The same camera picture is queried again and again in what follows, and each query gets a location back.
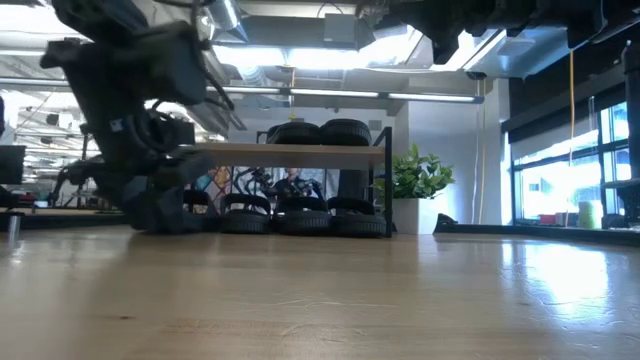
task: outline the wooden table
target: wooden table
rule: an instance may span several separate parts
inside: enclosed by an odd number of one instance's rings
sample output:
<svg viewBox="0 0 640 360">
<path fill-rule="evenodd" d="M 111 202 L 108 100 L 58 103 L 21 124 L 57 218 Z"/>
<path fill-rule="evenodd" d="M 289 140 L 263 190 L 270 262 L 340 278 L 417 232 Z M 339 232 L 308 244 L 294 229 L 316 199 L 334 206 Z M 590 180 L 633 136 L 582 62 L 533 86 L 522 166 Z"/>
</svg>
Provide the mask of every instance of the wooden table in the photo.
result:
<svg viewBox="0 0 640 360">
<path fill-rule="evenodd" d="M 637 359 L 640 251 L 127 227 L 0 242 L 2 360 Z"/>
</svg>

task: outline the computer screen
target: computer screen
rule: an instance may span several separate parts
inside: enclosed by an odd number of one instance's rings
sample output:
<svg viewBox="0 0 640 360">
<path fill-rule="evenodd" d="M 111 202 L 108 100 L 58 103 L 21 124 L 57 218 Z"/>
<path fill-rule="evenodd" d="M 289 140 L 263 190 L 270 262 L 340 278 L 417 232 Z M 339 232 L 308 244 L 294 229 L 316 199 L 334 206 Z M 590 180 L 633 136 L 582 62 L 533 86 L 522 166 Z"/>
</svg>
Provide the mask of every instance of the computer screen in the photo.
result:
<svg viewBox="0 0 640 360">
<path fill-rule="evenodd" d="M 0 184 L 22 184 L 26 146 L 0 145 Z"/>
</svg>

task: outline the ceiling light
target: ceiling light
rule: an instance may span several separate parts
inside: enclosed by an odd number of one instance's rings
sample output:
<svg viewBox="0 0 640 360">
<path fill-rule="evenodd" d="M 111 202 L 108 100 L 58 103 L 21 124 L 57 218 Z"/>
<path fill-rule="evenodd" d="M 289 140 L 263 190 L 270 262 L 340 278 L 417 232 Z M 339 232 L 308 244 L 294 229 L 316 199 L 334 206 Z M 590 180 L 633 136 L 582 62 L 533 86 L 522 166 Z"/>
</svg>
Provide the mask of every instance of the ceiling light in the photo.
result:
<svg viewBox="0 0 640 360">
<path fill-rule="evenodd" d="M 309 70 L 349 70 L 364 68 L 367 61 L 355 50 L 293 49 L 289 53 L 287 65 Z"/>
<path fill-rule="evenodd" d="M 229 94 L 279 94 L 278 88 L 262 88 L 262 87 L 249 87 L 249 86 L 225 86 L 224 91 Z"/>
<path fill-rule="evenodd" d="M 44 55 L 43 50 L 37 49 L 2 49 L 0 50 L 0 55 L 6 56 L 42 56 Z"/>
<path fill-rule="evenodd" d="M 69 155 L 69 156 L 81 156 L 82 150 L 76 149 L 55 149 L 55 148 L 27 148 L 27 152 L 34 154 L 60 154 L 60 155 Z M 101 152 L 98 150 L 87 150 L 88 156 L 96 156 L 100 155 Z"/>
<path fill-rule="evenodd" d="M 218 60 L 234 66 L 284 65 L 284 55 L 278 48 L 214 46 Z"/>
<path fill-rule="evenodd" d="M 440 101 L 440 102 L 459 102 L 459 103 L 477 103 L 480 99 L 475 96 L 458 96 L 458 95 L 437 95 L 437 94 L 403 94 L 390 93 L 389 99 L 393 100 L 414 100 L 414 101 Z"/>
<path fill-rule="evenodd" d="M 478 63 L 483 57 L 485 57 L 491 50 L 493 50 L 505 37 L 507 37 L 507 31 L 500 31 L 493 40 L 485 45 L 482 50 L 476 53 L 469 61 L 462 67 L 465 71 L 469 71 L 474 65 Z"/>
<path fill-rule="evenodd" d="M 346 90 L 315 90 L 315 89 L 291 89 L 291 95 L 320 95 L 341 96 L 358 98 L 377 98 L 378 93 L 373 91 L 346 91 Z"/>
</svg>

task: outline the wooden shelf board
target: wooden shelf board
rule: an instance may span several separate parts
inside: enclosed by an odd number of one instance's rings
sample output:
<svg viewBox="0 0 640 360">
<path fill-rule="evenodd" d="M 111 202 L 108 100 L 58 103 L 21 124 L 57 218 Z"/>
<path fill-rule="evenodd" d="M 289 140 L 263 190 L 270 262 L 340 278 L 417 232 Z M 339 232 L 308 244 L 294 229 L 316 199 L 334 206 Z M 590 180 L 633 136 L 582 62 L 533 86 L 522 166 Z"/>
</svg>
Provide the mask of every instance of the wooden shelf board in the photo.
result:
<svg viewBox="0 0 640 360">
<path fill-rule="evenodd" d="M 195 149 L 211 151 L 218 166 L 367 170 L 384 163 L 383 147 L 201 143 Z"/>
</svg>

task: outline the white planter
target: white planter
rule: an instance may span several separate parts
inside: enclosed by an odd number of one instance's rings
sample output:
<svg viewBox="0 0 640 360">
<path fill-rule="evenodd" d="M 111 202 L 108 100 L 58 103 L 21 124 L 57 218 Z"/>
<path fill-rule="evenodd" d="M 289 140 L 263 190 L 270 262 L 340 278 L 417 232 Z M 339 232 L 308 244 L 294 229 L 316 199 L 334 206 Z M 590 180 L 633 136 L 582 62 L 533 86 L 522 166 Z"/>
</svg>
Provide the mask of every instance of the white planter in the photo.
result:
<svg viewBox="0 0 640 360">
<path fill-rule="evenodd" d="M 398 234 L 433 234 L 440 206 L 431 199 L 393 199 L 393 222 Z"/>
</svg>

